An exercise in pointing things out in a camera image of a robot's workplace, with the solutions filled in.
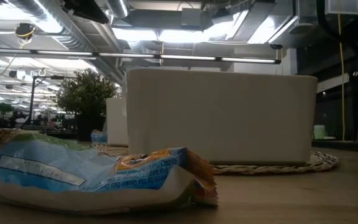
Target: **air duct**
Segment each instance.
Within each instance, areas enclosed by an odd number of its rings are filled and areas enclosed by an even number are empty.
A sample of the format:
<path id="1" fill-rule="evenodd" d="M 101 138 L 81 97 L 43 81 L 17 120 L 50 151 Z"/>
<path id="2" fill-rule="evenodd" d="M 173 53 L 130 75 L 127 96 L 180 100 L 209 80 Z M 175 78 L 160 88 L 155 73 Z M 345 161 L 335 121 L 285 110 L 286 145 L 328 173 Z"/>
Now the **air duct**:
<path id="1" fill-rule="evenodd" d="M 96 47 L 77 28 L 74 22 L 62 11 L 60 5 L 51 0 L 5 0 L 8 4 L 19 8 L 30 15 L 31 21 L 44 32 L 55 33 L 53 38 L 68 50 L 92 52 Z M 97 58 L 91 61 L 108 78 L 114 82 L 122 82 L 121 72 L 104 61 Z"/>
<path id="2" fill-rule="evenodd" d="M 107 0 L 107 5 L 115 18 L 123 19 L 129 15 L 130 7 L 127 0 Z"/>

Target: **round woven mat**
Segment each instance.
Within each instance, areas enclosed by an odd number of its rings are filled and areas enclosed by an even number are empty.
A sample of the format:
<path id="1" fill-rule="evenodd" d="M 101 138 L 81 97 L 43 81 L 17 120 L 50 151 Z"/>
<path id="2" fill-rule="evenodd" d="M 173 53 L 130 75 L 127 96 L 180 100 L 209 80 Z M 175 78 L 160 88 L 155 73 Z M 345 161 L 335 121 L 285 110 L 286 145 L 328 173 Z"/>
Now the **round woven mat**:
<path id="1" fill-rule="evenodd" d="M 335 156 L 322 152 L 311 152 L 310 160 L 298 166 L 255 166 L 255 165 L 211 165 L 214 174 L 285 174 L 320 172 L 332 169 L 339 164 Z"/>

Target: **wooden table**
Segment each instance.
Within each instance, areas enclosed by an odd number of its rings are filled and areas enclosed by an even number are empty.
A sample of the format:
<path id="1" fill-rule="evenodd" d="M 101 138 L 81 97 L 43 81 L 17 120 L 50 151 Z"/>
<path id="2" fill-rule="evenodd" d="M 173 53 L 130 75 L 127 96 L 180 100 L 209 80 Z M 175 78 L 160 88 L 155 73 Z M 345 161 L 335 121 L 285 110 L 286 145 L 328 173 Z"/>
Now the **wooden table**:
<path id="1" fill-rule="evenodd" d="M 316 150 L 338 156 L 340 167 L 308 174 L 217 176 L 218 209 L 74 217 L 0 203 L 0 223 L 358 223 L 358 152 Z"/>

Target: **crumpled wrapper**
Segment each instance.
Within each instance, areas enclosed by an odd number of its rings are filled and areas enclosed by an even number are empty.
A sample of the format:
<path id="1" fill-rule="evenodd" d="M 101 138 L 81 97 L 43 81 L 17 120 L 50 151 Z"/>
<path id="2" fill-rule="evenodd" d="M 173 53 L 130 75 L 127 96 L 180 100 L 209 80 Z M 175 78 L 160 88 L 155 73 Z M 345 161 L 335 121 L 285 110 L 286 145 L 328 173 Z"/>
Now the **crumpled wrapper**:
<path id="1" fill-rule="evenodd" d="M 78 215 L 217 205 L 208 162 L 185 147 L 112 156 L 89 146 L 0 129 L 0 201 Z"/>

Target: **green plant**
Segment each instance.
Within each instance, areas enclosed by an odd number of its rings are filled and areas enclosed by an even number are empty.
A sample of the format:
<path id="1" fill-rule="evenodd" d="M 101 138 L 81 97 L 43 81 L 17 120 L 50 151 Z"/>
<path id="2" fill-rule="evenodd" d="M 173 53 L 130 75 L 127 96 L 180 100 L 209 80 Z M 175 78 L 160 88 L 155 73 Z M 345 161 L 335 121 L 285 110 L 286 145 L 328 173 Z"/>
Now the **green plant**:
<path id="1" fill-rule="evenodd" d="M 75 74 L 77 79 L 63 81 L 57 93 L 57 105 L 67 113 L 106 114 L 106 98 L 116 96 L 117 87 L 90 68 Z"/>
<path id="2" fill-rule="evenodd" d="M 7 103 L 0 103 L 0 113 L 2 114 L 2 117 L 11 111 L 13 111 L 13 107 L 11 105 Z"/>

